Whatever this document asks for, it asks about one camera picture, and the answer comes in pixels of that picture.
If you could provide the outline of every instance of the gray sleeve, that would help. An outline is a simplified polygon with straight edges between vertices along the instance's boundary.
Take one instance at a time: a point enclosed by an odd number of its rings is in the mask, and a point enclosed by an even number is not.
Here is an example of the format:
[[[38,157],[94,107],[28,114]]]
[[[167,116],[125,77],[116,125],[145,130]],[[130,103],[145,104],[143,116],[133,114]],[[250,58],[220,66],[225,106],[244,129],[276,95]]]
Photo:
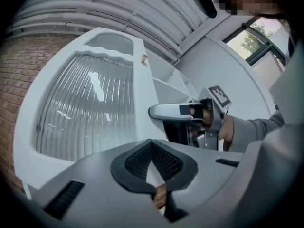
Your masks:
[[[242,120],[233,117],[234,135],[229,151],[245,152],[247,146],[254,141],[263,140],[265,136],[285,123],[279,111],[270,119]]]

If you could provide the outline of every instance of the ribbed glass panel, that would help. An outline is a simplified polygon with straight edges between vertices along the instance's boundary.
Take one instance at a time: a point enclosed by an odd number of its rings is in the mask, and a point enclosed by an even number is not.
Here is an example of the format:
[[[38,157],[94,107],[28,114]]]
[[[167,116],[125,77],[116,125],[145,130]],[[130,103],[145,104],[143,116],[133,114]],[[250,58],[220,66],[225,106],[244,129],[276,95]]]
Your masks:
[[[133,55],[133,42],[115,33],[101,34],[89,42],[88,45],[94,48],[101,47],[107,50],[116,50],[120,53]]]
[[[69,161],[136,141],[133,65],[76,55],[54,84],[37,132],[37,152]]]

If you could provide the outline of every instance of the brick wall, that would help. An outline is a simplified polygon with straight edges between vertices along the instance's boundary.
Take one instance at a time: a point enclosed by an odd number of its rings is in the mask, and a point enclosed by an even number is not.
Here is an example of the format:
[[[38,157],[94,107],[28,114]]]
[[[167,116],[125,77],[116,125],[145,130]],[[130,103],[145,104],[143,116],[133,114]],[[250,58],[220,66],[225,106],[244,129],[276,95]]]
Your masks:
[[[13,135],[22,100],[43,66],[74,35],[40,34],[14,38],[0,47],[0,169],[7,183],[24,193],[15,176]]]

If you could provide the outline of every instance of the white ceiling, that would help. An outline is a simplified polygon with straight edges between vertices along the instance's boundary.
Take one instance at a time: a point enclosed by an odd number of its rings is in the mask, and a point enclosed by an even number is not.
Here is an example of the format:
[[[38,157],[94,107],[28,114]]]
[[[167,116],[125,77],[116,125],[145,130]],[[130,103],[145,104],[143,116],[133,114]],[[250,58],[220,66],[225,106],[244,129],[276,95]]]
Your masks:
[[[7,34],[81,35],[104,27],[143,39],[148,49],[174,63],[228,17],[221,12],[208,19],[193,0],[27,0]]]

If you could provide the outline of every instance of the window frame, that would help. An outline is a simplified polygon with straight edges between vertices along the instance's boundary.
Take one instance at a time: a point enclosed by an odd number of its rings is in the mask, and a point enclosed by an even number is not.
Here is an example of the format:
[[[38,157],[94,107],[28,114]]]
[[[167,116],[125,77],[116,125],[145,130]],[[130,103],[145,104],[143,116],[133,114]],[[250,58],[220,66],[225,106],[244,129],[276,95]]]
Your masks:
[[[256,37],[258,40],[260,40],[263,45],[252,55],[250,55],[248,58],[246,58],[246,61],[250,66],[254,65],[258,60],[260,60],[263,56],[265,56],[269,51],[271,51],[277,59],[279,59],[283,66],[286,65],[286,56],[284,53],[266,36],[264,36],[262,33],[257,31],[256,29],[252,28],[251,25],[256,22],[259,19],[259,17],[254,17],[251,20],[249,20],[247,23],[243,23],[241,27],[239,27],[237,30],[235,30],[233,33],[231,33],[229,36],[227,36],[223,42],[227,44],[229,41],[231,41],[233,38],[238,36],[240,33],[242,33],[244,30]]]

